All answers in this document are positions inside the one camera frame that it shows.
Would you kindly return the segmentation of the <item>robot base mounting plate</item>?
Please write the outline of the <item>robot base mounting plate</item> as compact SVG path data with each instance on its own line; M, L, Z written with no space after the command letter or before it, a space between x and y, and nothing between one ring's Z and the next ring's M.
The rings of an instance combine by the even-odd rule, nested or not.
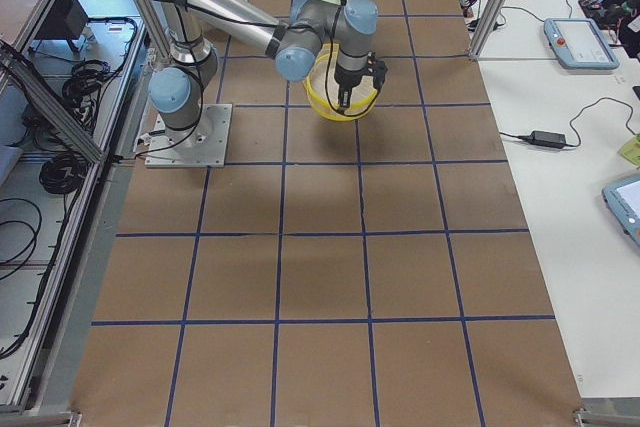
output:
M205 104L204 112L195 132L179 143L190 132L175 131L165 126L161 114L156 128L165 133L151 139L145 156L148 168L201 168L223 167L232 117L231 104Z

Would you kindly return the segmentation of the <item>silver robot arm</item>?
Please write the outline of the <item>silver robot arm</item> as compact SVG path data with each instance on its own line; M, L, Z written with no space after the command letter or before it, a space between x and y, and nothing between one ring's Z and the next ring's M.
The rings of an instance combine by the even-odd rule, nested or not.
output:
M273 59L290 82L305 81L318 53L329 49L323 87L312 97L338 120L356 120L374 107L387 68L372 52L378 8L371 0L294 0L288 21L281 21L245 0L151 0L193 14Z

